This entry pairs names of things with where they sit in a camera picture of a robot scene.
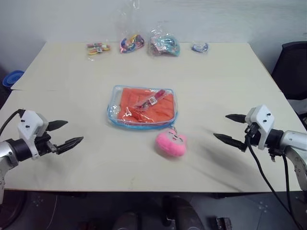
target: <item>plastic packet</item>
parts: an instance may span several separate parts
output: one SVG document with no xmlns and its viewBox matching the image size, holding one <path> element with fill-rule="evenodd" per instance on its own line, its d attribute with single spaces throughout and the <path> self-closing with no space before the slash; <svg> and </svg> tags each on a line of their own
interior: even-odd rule
<svg viewBox="0 0 307 230">
<path fill-rule="evenodd" d="M 123 0 L 117 17 L 119 34 L 119 50 L 122 54 L 133 52 L 144 46 L 142 25 L 140 20 L 140 1 Z"/>
<path fill-rule="evenodd" d="M 161 54 L 179 56 L 180 45 L 174 35 L 158 27 L 151 31 L 148 52 L 154 56 Z"/>
<path fill-rule="evenodd" d="M 171 89 L 117 85 L 107 108 L 115 125 L 133 129 L 160 129 L 173 125 L 177 102 Z"/>
<path fill-rule="evenodd" d="M 209 45 L 206 42 L 192 42 L 191 49 L 198 53 L 205 53 L 209 49 Z"/>
<path fill-rule="evenodd" d="M 87 59 L 89 61 L 95 61 L 98 59 L 100 55 L 109 51 L 111 49 L 111 46 L 103 42 L 93 42 L 93 43 L 87 43 L 85 49 L 86 49 Z"/>
</svg>

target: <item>clear plastic pouch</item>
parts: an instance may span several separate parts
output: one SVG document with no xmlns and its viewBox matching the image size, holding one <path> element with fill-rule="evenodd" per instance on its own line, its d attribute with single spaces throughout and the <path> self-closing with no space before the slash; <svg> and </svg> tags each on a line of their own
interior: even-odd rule
<svg viewBox="0 0 307 230">
<path fill-rule="evenodd" d="M 107 115 L 115 125 L 133 129 L 161 129 L 174 124 L 177 102 L 171 89 L 116 85 Z"/>
</svg>

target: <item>plush toy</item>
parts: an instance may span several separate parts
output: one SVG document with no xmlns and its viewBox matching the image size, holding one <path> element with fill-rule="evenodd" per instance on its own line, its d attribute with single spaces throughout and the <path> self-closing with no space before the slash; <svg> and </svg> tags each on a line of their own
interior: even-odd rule
<svg viewBox="0 0 307 230">
<path fill-rule="evenodd" d="M 155 141 L 160 149 L 174 157 L 184 155 L 187 150 L 187 138 L 184 135 L 178 135 L 173 129 L 160 133 Z"/>
</svg>

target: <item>blue container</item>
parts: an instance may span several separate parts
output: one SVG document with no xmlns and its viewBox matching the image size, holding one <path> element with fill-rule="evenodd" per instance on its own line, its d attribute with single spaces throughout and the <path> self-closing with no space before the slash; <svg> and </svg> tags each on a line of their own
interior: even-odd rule
<svg viewBox="0 0 307 230">
<path fill-rule="evenodd" d="M 9 73 L 2 81 L 3 86 L 10 89 L 21 78 L 23 74 L 24 72 L 21 70 L 15 70 L 12 73 Z"/>
</svg>

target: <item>white wall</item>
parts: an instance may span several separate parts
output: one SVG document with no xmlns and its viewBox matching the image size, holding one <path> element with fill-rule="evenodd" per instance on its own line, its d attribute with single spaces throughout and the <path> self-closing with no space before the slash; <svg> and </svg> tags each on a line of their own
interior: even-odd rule
<svg viewBox="0 0 307 230">
<path fill-rule="evenodd" d="M 25 70 L 46 41 L 117 41 L 122 0 L 0 0 L 0 66 Z M 307 0 L 140 0 L 148 31 L 179 41 L 249 42 L 269 71 L 281 44 L 307 40 Z"/>
</svg>

